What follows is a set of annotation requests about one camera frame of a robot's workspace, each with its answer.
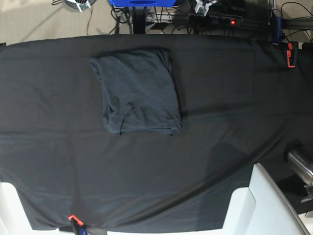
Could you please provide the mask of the dark grey T-shirt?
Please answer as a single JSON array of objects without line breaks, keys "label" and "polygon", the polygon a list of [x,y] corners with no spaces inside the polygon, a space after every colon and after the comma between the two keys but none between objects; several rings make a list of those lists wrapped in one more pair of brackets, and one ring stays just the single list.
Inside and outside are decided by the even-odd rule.
[{"label": "dark grey T-shirt", "polygon": [[174,135],[182,128],[168,49],[108,52],[90,58],[89,64],[101,84],[103,124],[110,133]]}]

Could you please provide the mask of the white power strip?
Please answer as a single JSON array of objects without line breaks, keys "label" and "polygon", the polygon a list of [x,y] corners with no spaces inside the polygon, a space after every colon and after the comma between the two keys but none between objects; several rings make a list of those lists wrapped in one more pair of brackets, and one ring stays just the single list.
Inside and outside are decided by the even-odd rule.
[{"label": "white power strip", "polygon": [[149,13],[146,22],[153,24],[187,24],[193,22],[209,22],[215,24],[237,25],[244,21],[239,15],[229,15],[222,13],[211,13],[206,16],[196,14],[178,13]]}]

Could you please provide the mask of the black table leg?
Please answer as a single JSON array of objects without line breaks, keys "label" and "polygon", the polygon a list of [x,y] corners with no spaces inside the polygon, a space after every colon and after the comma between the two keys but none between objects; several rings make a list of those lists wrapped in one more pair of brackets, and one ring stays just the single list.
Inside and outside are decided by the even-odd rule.
[{"label": "black table leg", "polygon": [[150,12],[150,7],[132,7],[130,12],[133,21],[133,34],[145,34],[146,18]]}]

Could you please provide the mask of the blue plastic bin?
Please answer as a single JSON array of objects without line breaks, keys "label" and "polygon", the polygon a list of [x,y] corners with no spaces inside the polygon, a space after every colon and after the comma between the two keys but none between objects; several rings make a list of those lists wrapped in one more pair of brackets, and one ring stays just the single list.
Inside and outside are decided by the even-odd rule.
[{"label": "blue plastic bin", "polygon": [[109,0],[115,7],[172,7],[176,0]]}]

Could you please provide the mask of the orange black clamp right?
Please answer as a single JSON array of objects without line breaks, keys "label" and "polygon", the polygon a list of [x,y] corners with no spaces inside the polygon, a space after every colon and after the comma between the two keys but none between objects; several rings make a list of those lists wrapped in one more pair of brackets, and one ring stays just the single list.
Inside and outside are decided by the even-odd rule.
[{"label": "orange black clamp right", "polygon": [[297,42],[289,42],[287,44],[286,57],[287,57],[287,67],[295,68],[298,56],[298,43]]}]

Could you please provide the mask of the orange black clamp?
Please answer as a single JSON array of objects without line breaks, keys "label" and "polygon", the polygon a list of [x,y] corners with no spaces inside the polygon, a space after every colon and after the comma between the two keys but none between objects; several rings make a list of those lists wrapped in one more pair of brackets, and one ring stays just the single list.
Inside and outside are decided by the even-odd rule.
[{"label": "orange black clamp", "polygon": [[297,42],[289,42],[287,44],[286,57],[287,57],[287,67],[295,68],[298,56],[298,43]]},{"label": "orange black clamp", "polygon": [[70,221],[75,235],[89,235],[86,225],[75,215],[72,214],[67,219]]}]

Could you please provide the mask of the black table cloth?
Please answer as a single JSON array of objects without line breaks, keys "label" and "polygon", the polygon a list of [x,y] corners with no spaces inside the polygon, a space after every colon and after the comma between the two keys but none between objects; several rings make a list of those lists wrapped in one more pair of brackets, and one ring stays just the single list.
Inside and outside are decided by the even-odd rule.
[{"label": "black table cloth", "polygon": [[[114,135],[89,59],[164,48],[184,118],[174,136]],[[73,214],[106,231],[219,229],[232,192],[261,163],[298,213],[301,185],[283,155],[313,150],[313,54],[205,35],[98,35],[0,48],[0,179],[34,229]]]}]

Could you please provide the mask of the shiny metal pole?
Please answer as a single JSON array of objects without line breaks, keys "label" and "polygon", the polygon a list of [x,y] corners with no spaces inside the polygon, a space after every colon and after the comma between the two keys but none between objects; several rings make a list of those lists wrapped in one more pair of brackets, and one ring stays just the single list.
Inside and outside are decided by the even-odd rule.
[{"label": "shiny metal pole", "polygon": [[302,146],[291,148],[286,153],[287,165],[297,174],[301,180],[313,185],[313,159],[309,152]]}]

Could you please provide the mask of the white panel right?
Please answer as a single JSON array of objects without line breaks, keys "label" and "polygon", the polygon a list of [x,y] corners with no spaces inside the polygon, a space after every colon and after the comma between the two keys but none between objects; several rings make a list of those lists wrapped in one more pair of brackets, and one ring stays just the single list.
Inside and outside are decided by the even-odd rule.
[{"label": "white panel right", "polygon": [[223,235],[308,235],[304,223],[261,164],[248,187],[236,189],[229,202]]}]

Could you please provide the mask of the white panel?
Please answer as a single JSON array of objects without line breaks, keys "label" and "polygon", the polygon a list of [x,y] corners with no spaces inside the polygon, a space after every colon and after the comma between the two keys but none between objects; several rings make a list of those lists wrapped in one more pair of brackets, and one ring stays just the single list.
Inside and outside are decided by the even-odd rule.
[{"label": "white panel", "polygon": [[223,235],[308,235],[304,223],[261,164],[248,187],[236,189],[229,202]]},{"label": "white panel", "polygon": [[59,235],[59,230],[33,230],[22,207],[15,187],[0,183],[0,234],[1,235]]}]

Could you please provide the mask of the orange black clamp bottom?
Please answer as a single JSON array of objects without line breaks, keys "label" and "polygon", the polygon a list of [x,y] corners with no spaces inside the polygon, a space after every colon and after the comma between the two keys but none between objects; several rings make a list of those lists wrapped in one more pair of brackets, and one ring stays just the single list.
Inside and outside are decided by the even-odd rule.
[{"label": "orange black clamp bottom", "polygon": [[89,235],[86,225],[75,215],[72,214],[67,219],[70,221],[75,235]]}]

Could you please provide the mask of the white panel left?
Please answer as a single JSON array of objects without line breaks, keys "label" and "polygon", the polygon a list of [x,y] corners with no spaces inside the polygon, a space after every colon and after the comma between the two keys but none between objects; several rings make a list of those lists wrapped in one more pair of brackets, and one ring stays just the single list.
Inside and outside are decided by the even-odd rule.
[{"label": "white panel left", "polygon": [[15,187],[0,183],[0,234],[1,235],[59,235],[59,230],[33,230],[22,207]]}]

